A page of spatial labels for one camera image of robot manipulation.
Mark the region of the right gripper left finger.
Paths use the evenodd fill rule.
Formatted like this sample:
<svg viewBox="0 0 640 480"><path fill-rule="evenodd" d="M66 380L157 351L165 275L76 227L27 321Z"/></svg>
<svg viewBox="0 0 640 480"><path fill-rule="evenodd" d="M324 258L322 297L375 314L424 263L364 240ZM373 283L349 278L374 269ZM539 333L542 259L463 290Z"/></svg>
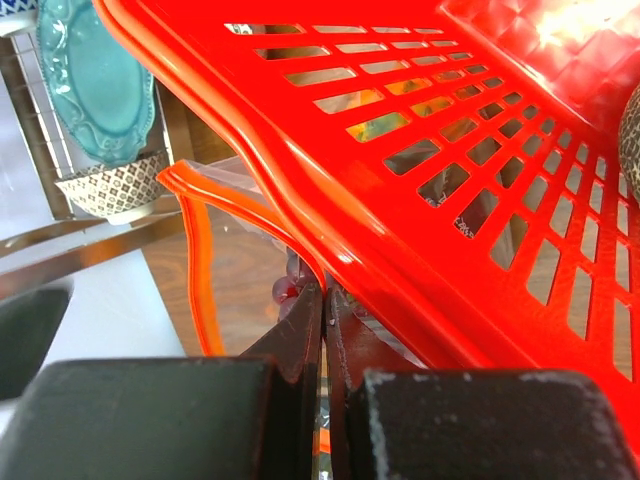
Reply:
<svg viewBox="0 0 640 480"><path fill-rule="evenodd" d="M234 357L76 360L27 388L5 479L314 479L323 293Z"/></svg>

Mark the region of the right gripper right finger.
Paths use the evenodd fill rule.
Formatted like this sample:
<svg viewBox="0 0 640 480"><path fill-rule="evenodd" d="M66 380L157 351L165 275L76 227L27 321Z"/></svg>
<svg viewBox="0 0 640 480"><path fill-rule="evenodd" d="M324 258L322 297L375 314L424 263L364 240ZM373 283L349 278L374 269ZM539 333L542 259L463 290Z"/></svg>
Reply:
<svg viewBox="0 0 640 480"><path fill-rule="evenodd" d="M603 392L567 370L421 369L331 289L324 311L337 479L635 479Z"/></svg>

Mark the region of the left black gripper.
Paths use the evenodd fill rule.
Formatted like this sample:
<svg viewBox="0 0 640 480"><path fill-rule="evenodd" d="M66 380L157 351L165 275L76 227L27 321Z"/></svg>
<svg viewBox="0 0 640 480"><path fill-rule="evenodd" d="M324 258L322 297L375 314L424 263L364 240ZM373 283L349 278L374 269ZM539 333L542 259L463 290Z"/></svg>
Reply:
<svg viewBox="0 0 640 480"><path fill-rule="evenodd" d="M53 283L1 301L2 400L20 397L39 372L72 292L72 283Z"/></svg>

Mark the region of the purple grape bunch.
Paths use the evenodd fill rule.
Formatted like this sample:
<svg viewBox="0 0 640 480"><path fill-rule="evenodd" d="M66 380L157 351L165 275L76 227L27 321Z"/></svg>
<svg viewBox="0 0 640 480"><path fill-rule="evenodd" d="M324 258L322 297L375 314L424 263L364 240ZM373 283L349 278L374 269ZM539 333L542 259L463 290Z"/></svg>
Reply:
<svg viewBox="0 0 640 480"><path fill-rule="evenodd" d="M309 265L298 254L288 249L285 275L273 283L271 290L272 299L278 307L277 320L281 321L287 317L307 285L319 283L319 277Z"/></svg>

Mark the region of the clear zip top bag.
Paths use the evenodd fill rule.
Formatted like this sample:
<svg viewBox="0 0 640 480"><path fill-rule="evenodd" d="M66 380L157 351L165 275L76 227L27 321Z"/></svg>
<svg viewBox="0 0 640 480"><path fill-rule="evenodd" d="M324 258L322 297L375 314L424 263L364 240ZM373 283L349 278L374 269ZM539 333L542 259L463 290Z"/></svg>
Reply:
<svg viewBox="0 0 640 480"><path fill-rule="evenodd" d="M216 183L196 187L185 162L160 175L177 197L188 245L188 295L205 354L197 371L222 393L204 407L189 456L203 479L311 479L317 474L320 368L329 368L331 465L338 479L424 479L428 451L410 408L417 367L338 288L312 284L248 350L227 357L212 292L218 207L318 263L294 217Z"/></svg>

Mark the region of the red plastic shopping basket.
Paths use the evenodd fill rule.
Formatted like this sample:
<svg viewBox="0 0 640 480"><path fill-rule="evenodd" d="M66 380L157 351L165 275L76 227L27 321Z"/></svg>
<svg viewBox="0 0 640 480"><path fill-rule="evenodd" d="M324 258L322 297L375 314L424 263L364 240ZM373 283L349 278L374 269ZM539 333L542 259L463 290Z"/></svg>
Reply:
<svg viewBox="0 0 640 480"><path fill-rule="evenodd" d="M639 445L635 1L99 1L436 368L562 368Z"/></svg>

